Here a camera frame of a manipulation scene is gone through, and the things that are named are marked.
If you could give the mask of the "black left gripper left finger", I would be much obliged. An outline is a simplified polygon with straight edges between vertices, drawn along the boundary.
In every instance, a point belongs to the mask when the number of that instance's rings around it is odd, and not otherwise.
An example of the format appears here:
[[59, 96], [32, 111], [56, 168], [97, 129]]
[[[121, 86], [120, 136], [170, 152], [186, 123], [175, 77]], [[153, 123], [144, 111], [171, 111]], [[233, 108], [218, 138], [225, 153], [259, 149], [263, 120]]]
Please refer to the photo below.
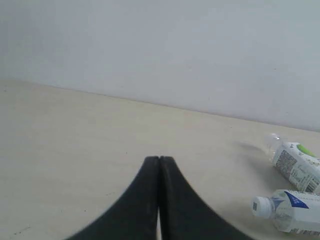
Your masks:
[[156, 240], [160, 159], [144, 159], [134, 180], [113, 205], [70, 240]]

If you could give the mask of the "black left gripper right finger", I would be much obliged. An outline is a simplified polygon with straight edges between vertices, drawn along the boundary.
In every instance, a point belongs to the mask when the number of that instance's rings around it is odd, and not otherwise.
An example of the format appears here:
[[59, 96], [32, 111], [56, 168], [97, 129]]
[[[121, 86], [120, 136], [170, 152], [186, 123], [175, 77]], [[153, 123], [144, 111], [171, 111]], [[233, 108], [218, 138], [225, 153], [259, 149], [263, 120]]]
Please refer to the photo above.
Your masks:
[[250, 240], [193, 190], [170, 156], [160, 157], [158, 207], [164, 240]]

